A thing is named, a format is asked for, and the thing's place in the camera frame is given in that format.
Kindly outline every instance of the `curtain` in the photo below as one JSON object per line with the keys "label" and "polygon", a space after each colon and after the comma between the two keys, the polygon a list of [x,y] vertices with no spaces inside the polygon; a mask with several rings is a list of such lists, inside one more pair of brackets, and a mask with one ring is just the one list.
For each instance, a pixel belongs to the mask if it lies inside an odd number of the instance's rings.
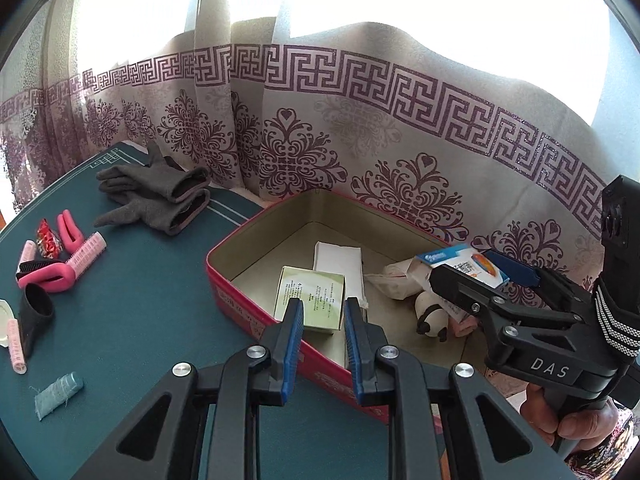
{"label": "curtain", "polygon": [[0,72],[0,152],[16,210],[155,139],[221,186],[331,189],[590,288],[600,193],[638,177],[634,74],[601,0],[51,0]]}

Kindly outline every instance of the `light blue fabric roll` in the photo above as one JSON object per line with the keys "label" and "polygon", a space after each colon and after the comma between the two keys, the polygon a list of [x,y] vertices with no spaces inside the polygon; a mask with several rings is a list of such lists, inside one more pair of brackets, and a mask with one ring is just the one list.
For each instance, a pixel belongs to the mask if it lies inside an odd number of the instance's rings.
{"label": "light blue fabric roll", "polygon": [[84,381],[76,372],[60,377],[35,397],[36,415],[42,420],[63,402],[67,402],[84,387]]}

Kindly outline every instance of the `white plate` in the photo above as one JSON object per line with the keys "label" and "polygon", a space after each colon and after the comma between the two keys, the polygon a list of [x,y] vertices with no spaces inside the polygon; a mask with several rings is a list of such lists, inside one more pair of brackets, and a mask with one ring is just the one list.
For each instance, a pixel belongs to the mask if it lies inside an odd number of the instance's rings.
{"label": "white plate", "polygon": [[14,311],[5,300],[0,300],[0,346],[9,346],[9,338],[6,336],[6,322],[15,319]]}

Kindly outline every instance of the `striped strap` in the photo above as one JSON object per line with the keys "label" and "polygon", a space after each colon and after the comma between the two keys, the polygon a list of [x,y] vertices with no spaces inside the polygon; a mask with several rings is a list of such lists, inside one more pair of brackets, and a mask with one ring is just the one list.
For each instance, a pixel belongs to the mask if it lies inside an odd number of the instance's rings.
{"label": "striped strap", "polygon": [[637,357],[640,351],[640,330],[636,330],[614,317],[611,309],[607,306],[600,283],[596,284],[593,295],[598,323],[607,343],[627,357]]}

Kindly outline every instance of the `red candy wrapper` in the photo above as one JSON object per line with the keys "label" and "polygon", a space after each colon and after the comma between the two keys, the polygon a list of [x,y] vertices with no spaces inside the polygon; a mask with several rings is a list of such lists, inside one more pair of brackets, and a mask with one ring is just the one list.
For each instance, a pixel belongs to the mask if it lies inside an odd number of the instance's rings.
{"label": "red candy wrapper", "polygon": [[43,218],[36,231],[36,244],[40,254],[45,258],[56,260],[62,252],[62,242],[56,232],[49,227],[49,223]]}

